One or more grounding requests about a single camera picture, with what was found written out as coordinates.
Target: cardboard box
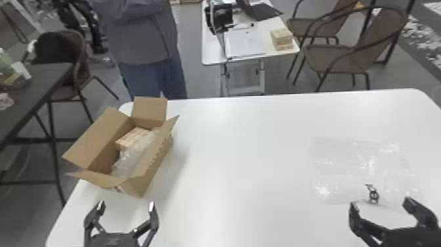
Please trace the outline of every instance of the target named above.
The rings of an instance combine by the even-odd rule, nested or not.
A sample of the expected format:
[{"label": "cardboard box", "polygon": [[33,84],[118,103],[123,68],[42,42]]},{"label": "cardboard box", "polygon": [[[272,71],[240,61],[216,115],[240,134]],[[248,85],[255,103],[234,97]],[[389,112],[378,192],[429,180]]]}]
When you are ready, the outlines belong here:
[{"label": "cardboard box", "polygon": [[[179,116],[166,120],[167,99],[135,97],[132,116],[110,107],[95,123],[63,154],[67,161],[83,168],[68,173],[87,180],[103,189],[142,197],[162,163],[173,138],[171,130]],[[156,138],[146,149],[133,175],[128,179],[111,175],[112,165],[119,158],[115,141],[135,127],[152,129],[158,127]]]}]

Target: wooden block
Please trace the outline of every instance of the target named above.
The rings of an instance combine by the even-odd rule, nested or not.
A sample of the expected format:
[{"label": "wooden block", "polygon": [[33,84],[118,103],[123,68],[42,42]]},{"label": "wooden block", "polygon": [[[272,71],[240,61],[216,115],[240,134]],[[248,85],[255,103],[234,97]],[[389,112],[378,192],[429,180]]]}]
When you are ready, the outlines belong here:
[{"label": "wooden block", "polygon": [[150,132],[148,129],[135,127],[115,142],[116,149],[120,151],[127,150],[133,143],[145,136],[148,132]]},{"label": "wooden block", "polygon": [[276,48],[277,51],[284,51],[284,50],[290,50],[290,49],[294,48],[294,45],[291,42],[288,45],[278,45],[275,48]]},{"label": "wooden block", "polygon": [[286,47],[292,47],[293,34],[286,28],[272,30],[271,31],[272,44],[276,50],[287,49]]}]

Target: laptop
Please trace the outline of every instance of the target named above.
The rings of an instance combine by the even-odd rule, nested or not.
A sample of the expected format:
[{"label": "laptop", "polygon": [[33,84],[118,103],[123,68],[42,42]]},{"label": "laptop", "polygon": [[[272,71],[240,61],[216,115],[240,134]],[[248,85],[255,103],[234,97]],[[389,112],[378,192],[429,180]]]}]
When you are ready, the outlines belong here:
[{"label": "laptop", "polygon": [[251,5],[249,0],[236,0],[236,3],[248,16],[258,22],[283,14],[278,9],[275,9],[266,3]]}]

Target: black device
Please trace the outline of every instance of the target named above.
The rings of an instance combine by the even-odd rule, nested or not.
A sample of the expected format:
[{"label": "black device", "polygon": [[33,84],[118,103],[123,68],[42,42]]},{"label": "black device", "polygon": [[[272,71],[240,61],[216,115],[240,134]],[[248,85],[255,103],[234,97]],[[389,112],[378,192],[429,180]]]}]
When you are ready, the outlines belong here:
[{"label": "black device", "polygon": [[[148,247],[159,229],[159,217],[153,202],[150,203],[148,208],[150,219],[130,231],[130,233],[107,233],[99,223],[105,210],[104,201],[100,201],[84,219],[84,247]],[[94,228],[98,230],[98,234],[91,236]],[[138,238],[147,231],[149,233],[146,240],[140,246]]]},{"label": "black device", "polygon": [[251,5],[249,0],[236,0],[236,3],[249,17],[258,22],[283,14],[282,11],[275,9],[266,3]]},{"label": "black device", "polygon": [[352,202],[349,208],[349,227],[369,247],[441,246],[441,230],[435,214],[411,197],[404,199],[403,208],[416,218],[417,225],[388,229],[361,218],[357,205]]},{"label": "black device", "polygon": [[204,9],[205,21],[212,34],[221,34],[233,26],[233,5],[209,5]]}]

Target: plastic bag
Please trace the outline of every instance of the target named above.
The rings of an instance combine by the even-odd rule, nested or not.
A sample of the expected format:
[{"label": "plastic bag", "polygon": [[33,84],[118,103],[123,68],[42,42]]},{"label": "plastic bag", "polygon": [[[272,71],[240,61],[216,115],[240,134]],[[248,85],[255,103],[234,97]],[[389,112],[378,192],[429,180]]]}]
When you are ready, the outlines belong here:
[{"label": "plastic bag", "polygon": [[139,159],[155,139],[157,130],[149,131],[127,150],[121,151],[119,160],[112,166],[112,175],[121,178],[132,176]]},{"label": "plastic bag", "polygon": [[[400,146],[373,141],[319,138],[312,147],[314,189],[326,204],[367,202],[400,208],[404,197],[421,200]],[[379,195],[372,200],[370,189]]]},{"label": "plastic bag", "polygon": [[14,101],[9,98],[7,93],[0,93],[0,111],[6,110],[13,105]]}]

